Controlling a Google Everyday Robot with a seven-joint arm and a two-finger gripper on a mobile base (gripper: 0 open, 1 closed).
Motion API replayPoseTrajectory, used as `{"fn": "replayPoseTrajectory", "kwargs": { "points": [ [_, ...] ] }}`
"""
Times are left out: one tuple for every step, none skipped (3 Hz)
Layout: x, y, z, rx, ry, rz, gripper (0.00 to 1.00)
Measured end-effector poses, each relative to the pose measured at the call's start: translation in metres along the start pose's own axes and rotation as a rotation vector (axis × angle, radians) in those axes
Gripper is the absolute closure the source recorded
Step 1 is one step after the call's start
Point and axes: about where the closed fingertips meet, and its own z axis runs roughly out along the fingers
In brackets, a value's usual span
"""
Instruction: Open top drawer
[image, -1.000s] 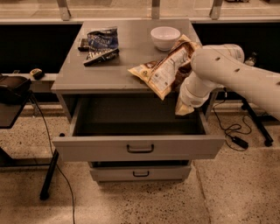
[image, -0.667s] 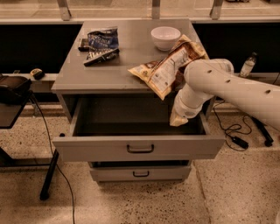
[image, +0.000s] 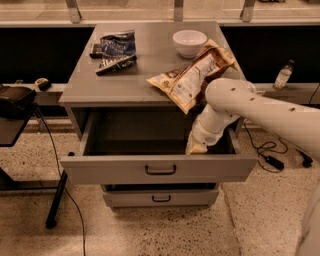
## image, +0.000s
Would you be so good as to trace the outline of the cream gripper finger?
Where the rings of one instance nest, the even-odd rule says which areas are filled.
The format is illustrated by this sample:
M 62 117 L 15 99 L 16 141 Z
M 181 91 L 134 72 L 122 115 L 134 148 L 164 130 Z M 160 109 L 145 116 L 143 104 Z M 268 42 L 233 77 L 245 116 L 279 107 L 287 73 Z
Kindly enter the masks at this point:
M 193 140 L 187 142 L 186 150 L 187 155 L 204 154 L 207 152 L 205 144 L 194 142 Z

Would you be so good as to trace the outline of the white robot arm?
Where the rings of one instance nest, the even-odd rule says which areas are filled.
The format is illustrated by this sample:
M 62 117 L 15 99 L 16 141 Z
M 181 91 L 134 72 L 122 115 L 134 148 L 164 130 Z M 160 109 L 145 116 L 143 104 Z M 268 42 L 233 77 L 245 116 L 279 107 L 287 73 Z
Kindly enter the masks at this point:
M 319 109 L 260 96 L 252 83 L 227 78 L 209 83 L 205 99 L 188 138 L 188 155 L 206 152 L 229 124 L 244 117 L 320 161 Z M 320 186 L 306 208 L 295 256 L 320 256 Z

